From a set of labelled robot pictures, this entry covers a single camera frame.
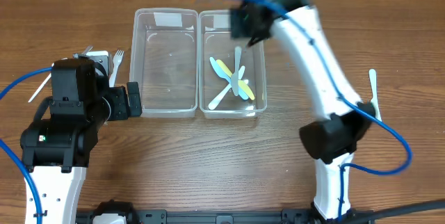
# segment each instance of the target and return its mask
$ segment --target plastic fork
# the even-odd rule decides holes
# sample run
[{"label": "plastic fork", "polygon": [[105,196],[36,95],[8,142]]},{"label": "plastic fork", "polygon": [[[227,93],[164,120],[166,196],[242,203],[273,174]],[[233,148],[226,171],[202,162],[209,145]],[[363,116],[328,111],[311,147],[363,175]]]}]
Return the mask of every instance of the plastic fork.
[{"label": "plastic fork", "polygon": [[118,75],[118,69],[120,64],[122,63],[122,59],[124,58],[124,50],[118,50],[113,57],[113,73],[110,77],[110,88],[114,88],[114,84],[116,83],[116,76]]}]

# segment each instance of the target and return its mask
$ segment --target black metal frame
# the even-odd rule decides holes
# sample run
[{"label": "black metal frame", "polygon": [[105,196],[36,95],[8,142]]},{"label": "black metal frame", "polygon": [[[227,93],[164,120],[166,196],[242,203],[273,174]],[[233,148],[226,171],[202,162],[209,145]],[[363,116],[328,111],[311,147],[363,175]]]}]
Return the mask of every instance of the black metal frame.
[{"label": "black metal frame", "polygon": [[[169,212],[166,210],[139,210],[140,224],[308,224],[319,223],[309,209],[283,209],[282,211],[194,211]],[[77,224],[92,224],[94,212],[77,214]],[[375,224],[368,221],[363,224]]]}]

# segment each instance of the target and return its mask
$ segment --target wood grain surface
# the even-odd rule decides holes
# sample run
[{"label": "wood grain surface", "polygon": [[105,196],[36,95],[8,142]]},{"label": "wood grain surface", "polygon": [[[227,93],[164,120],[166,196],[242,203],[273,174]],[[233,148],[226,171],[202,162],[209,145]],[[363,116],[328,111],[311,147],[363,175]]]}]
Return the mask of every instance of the wood grain surface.
[{"label": "wood grain surface", "polygon": [[[445,198],[445,0],[314,0],[330,44],[351,84],[370,100],[368,70],[378,75],[382,119],[410,142],[414,162],[395,177],[353,170],[350,200],[383,209]],[[214,0],[0,0],[0,88],[86,46],[126,51],[118,84],[128,81],[134,13],[139,8],[225,9]],[[139,209],[265,210],[308,207],[314,162],[298,128],[311,122],[304,84],[286,51],[265,44],[268,108],[257,119],[134,118],[110,122],[91,153],[79,209],[132,201]],[[33,77],[0,103],[0,137],[21,154],[19,137],[47,86]],[[405,159],[401,145],[372,126],[355,162],[390,169]],[[24,180],[0,154],[0,223],[23,223]],[[431,211],[380,223],[443,223]]]}]

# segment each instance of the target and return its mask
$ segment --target clear plastic container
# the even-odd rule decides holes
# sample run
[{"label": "clear plastic container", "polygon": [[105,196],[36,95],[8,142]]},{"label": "clear plastic container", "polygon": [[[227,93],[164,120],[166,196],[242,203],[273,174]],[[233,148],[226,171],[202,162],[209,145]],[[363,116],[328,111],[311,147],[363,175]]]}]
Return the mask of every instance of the clear plastic container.
[{"label": "clear plastic container", "polygon": [[[266,68],[264,46],[260,42],[246,49],[248,39],[233,40],[230,37],[228,10],[204,11],[198,21],[198,64],[200,109],[206,118],[250,118],[257,117],[267,107]],[[219,105],[209,109],[209,103],[228,84],[220,78],[210,64],[210,57],[222,60],[233,72],[235,67],[234,49],[243,48],[240,67],[245,66],[242,80],[247,80],[255,100],[242,100],[234,96],[232,89],[224,96]]]},{"label": "clear plastic container", "polygon": [[195,116],[197,18],[196,11],[178,8],[136,11],[130,81],[139,83],[143,117]]}]

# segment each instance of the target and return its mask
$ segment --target blue wire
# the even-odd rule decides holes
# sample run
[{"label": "blue wire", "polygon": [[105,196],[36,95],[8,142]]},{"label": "blue wire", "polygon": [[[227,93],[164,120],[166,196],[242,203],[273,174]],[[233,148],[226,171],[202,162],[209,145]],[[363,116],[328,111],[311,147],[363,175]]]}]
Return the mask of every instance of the blue wire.
[{"label": "blue wire", "polygon": [[[14,88],[17,84],[22,82],[23,80],[33,77],[37,74],[42,74],[44,72],[51,71],[50,67],[42,68],[41,70],[37,70],[34,72],[30,72],[29,74],[25,74],[24,76],[16,79],[13,81],[9,86],[7,86],[3,91],[0,93],[0,100],[3,99],[3,97]],[[33,194],[34,203],[35,203],[35,211],[37,213],[37,224],[42,224],[42,203],[40,202],[39,193],[37,191],[37,187],[34,184],[33,178],[29,175],[28,170],[26,169],[25,165],[20,161],[19,157],[14,154],[14,152],[3,142],[3,140],[0,138],[0,147],[5,151],[5,153],[14,161],[15,165],[20,169],[20,172],[22,172],[23,176],[25,177],[26,182],[28,182],[29,188]]]},{"label": "blue wire", "polygon": [[50,67],[46,67],[46,68],[42,68],[41,70],[36,70],[34,72],[30,72],[29,74],[25,74],[24,76],[16,79],[9,86],[7,86],[5,89],[3,89],[3,91],[1,91],[1,93],[0,93],[0,100],[3,99],[3,97],[9,92],[9,90],[14,88],[20,82],[26,80],[29,77],[33,77],[34,75],[42,74],[44,72],[49,72],[49,71],[51,71],[51,68]]},{"label": "blue wire", "polygon": [[252,2],[252,3],[256,3],[259,4],[261,6],[264,6],[272,11],[275,11],[276,13],[280,14],[281,16],[283,16],[283,18],[285,19],[289,19],[289,21],[301,32],[301,34],[303,34],[306,39],[308,39],[308,41],[313,42],[313,47],[315,52],[318,54],[318,56],[320,57],[320,60],[323,64],[323,68],[325,69],[329,80],[331,82],[331,84],[334,86],[335,91],[337,92],[339,98],[347,105],[349,106],[351,109],[353,109],[354,111],[358,112],[360,115],[362,115],[363,117],[365,117],[366,119],[370,120],[371,122],[374,122],[375,124],[381,126],[383,129],[385,129],[386,131],[388,131],[390,134],[392,134],[397,140],[400,141],[400,143],[403,145],[403,147],[405,148],[406,152],[407,152],[407,159],[405,161],[405,163],[393,170],[389,170],[389,171],[379,171],[379,170],[374,170],[374,169],[369,169],[369,168],[365,168],[363,166],[359,166],[353,163],[345,163],[343,165],[340,166],[340,199],[339,199],[339,212],[338,212],[338,222],[341,222],[341,207],[343,204],[343,199],[344,199],[344,171],[346,167],[351,167],[351,168],[356,168],[358,170],[362,170],[364,172],[373,174],[373,175],[380,175],[380,176],[384,176],[384,175],[396,175],[399,174],[400,172],[404,171],[405,169],[407,169],[411,162],[412,162],[412,151],[410,148],[410,145],[408,144],[408,142],[399,134],[397,133],[395,130],[393,130],[391,127],[389,127],[388,125],[386,125],[385,123],[383,123],[382,121],[376,119],[375,117],[373,117],[372,115],[369,115],[367,112],[359,109],[357,106],[355,106],[354,104],[352,104],[351,102],[349,102],[344,96],[343,94],[340,92],[339,88],[337,87],[334,78],[332,77],[332,74],[329,70],[329,67],[327,66],[326,60],[323,56],[323,54],[321,53],[321,50],[318,48],[318,45],[316,44],[315,39],[313,39],[308,32],[306,32],[306,30],[297,22],[295,21],[293,18],[289,17],[287,15],[288,11],[286,11],[283,7],[281,7],[278,4],[269,2],[267,0],[244,0],[244,1],[248,1],[248,2]]}]

